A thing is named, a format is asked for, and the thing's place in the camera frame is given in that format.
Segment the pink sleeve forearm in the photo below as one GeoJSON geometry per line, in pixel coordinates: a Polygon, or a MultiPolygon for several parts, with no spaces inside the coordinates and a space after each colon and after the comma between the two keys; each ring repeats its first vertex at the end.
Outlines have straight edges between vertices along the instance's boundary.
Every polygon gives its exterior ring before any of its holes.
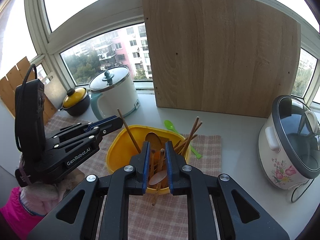
{"type": "Polygon", "coordinates": [[[27,239],[43,216],[28,212],[20,200],[20,188],[12,189],[7,203],[1,207],[1,239],[27,239]]]}

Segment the gloved left hand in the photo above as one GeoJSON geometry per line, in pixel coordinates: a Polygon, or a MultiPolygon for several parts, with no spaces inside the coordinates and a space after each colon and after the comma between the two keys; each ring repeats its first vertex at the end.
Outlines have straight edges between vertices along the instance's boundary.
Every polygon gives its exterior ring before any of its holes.
{"type": "Polygon", "coordinates": [[[22,188],[20,192],[21,204],[32,215],[45,216],[56,207],[84,177],[83,172],[75,169],[57,184],[35,183],[31,186],[26,186],[22,188]]]}

